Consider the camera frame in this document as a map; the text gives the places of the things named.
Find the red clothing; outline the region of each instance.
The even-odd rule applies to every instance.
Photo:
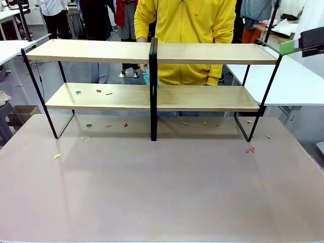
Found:
[[[123,0],[116,0],[116,14],[115,14],[115,23],[119,27],[123,28],[125,23],[125,14],[124,14],[124,3]]]
[[[257,29],[246,29],[244,28],[242,43],[243,44],[254,44],[256,39],[261,37],[261,31]]]

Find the yellow jacket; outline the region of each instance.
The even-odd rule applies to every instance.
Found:
[[[148,35],[155,20],[159,43],[231,43],[236,0],[139,0],[136,38]],[[217,85],[222,65],[159,64],[165,85]]]

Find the black pants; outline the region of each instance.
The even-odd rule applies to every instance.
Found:
[[[136,42],[135,39],[120,39],[122,42]],[[133,68],[134,70],[139,69],[138,64],[131,64],[131,63],[123,63],[123,70]]]
[[[59,30],[62,39],[70,39],[69,24],[65,10],[53,16],[44,15],[44,20],[49,34],[52,34],[50,36],[51,39],[57,39],[57,30]]]

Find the wooden shelf board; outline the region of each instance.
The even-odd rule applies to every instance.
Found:
[[[150,43],[52,39],[27,53],[29,60],[148,63]]]
[[[159,86],[159,111],[246,111],[259,106],[241,86]]]
[[[46,106],[48,109],[149,111],[149,86],[66,83]],[[159,86],[157,109],[254,112],[259,106],[244,87]]]
[[[129,110],[150,109],[149,86],[65,83],[46,103],[48,109]]]
[[[159,43],[157,62],[173,64],[275,64],[256,44]]]

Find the white shirt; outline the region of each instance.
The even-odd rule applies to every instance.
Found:
[[[37,0],[42,14],[53,16],[60,13],[62,10],[68,10],[67,0]]]

